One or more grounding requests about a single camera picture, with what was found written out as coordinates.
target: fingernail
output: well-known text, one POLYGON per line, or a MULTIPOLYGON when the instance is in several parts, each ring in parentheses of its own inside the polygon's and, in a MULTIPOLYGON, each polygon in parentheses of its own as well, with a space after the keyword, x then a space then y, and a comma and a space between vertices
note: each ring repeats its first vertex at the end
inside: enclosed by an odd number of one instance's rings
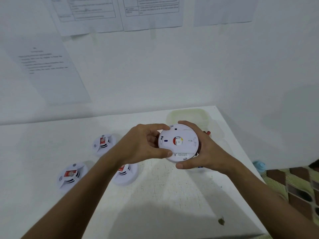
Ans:
POLYGON ((177 163, 177 164, 176 164, 176 168, 177 168, 177 169, 183 169, 183 165, 182 165, 181 163, 177 163))

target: paper taped to wall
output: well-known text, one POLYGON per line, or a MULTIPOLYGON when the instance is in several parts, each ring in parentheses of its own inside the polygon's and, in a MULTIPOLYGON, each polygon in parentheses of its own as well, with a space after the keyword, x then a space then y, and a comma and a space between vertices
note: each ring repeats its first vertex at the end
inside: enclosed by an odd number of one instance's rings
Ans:
POLYGON ((251 22, 258 0, 195 0, 194 27, 251 22))
POLYGON ((45 0, 61 36, 123 31, 117 0, 45 0))
POLYGON ((124 31, 183 25, 184 0, 118 0, 124 31))
POLYGON ((48 104, 91 102, 57 33, 16 37, 4 42, 3 49, 48 104))

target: red label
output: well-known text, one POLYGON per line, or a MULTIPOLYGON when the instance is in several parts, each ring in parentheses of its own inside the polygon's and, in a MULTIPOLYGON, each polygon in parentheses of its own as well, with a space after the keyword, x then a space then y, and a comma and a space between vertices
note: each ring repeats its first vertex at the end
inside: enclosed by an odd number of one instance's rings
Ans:
POLYGON ((123 171, 123 169, 124 169, 124 166, 125 166, 125 165, 122 165, 122 166, 119 168, 119 171, 121 171, 121 172, 122 172, 122 171, 123 171))
POLYGON ((75 175, 76 174, 76 170, 69 170, 69 171, 66 171, 65 173, 64 173, 64 177, 72 177, 73 175, 75 175))
POLYGON ((105 137, 100 138, 100 145, 105 144, 105 137))

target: table top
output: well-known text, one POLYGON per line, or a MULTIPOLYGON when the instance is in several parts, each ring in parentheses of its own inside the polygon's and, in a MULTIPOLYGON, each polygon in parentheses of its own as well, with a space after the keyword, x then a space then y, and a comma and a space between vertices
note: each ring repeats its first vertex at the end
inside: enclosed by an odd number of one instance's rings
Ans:
MULTIPOLYGON (((211 117, 208 129, 212 139, 261 179, 218 109, 198 108, 211 117)), ((171 111, 0 126, 3 237, 21 237, 63 196, 56 186, 62 169, 76 162, 93 164, 98 160, 91 148, 96 137, 113 133, 120 139, 139 123, 165 123, 171 111)), ((178 170, 166 159, 150 159, 138 166, 138 178, 131 185, 109 184, 83 238, 209 238, 267 233, 227 176, 211 170, 178 170), (224 225, 218 223, 220 218, 224 218, 224 225)))

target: person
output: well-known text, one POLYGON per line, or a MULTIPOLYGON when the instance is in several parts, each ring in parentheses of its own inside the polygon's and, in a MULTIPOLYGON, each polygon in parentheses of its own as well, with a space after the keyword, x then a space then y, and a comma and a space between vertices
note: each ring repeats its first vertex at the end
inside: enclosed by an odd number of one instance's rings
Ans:
MULTIPOLYGON (((206 167, 227 175, 274 239, 319 238, 319 227, 260 181, 240 161, 226 153, 193 123, 200 141, 197 157, 178 162, 177 169, 206 167)), ((104 154, 89 172, 50 209, 22 239, 81 238, 110 180, 123 164, 150 158, 167 158, 168 149, 158 148, 158 130, 165 124, 139 124, 104 154)))

